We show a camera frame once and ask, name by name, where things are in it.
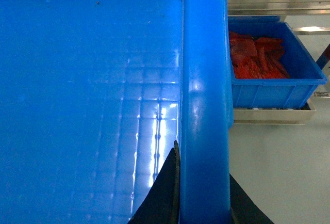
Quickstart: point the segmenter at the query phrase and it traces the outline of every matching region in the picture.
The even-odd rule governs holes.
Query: blue plastic crate
[[[282,38],[285,50],[280,62],[291,79],[236,79],[232,71],[234,108],[301,108],[319,85],[327,82],[289,25],[276,17],[231,18],[229,30],[255,37]]]
[[[176,139],[180,223],[229,223],[226,0],[185,3],[0,0],[0,223],[126,224]]]

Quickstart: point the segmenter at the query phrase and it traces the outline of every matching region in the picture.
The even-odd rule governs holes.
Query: grid pattern
[[[46,1],[0,14],[1,221],[127,223],[178,135],[181,3]]]

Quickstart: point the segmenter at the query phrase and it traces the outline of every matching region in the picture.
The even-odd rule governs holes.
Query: stainless steel shelf
[[[301,109],[234,108],[234,123],[305,124],[315,114],[311,100]]]

